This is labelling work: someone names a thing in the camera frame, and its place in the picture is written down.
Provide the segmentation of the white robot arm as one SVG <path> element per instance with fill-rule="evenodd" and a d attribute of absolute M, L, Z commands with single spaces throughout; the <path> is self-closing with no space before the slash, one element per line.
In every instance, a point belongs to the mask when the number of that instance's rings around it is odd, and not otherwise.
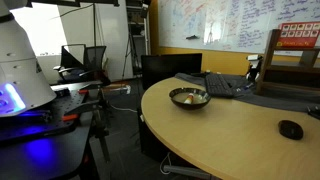
<path fill-rule="evenodd" d="M 12 9 L 27 0 L 0 0 L 0 117 L 19 115 L 56 98 Z"/>

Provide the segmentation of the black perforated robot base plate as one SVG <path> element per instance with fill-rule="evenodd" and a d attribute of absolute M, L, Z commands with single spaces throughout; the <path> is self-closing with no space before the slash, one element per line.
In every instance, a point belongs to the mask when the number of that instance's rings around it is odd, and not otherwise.
<path fill-rule="evenodd" d="M 80 106 L 87 98 L 86 93 L 77 90 L 60 92 L 50 103 L 18 116 L 0 119 L 0 145 L 20 143 L 50 135 L 73 131 L 78 119 L 64 122 L 62 117 Z"/>

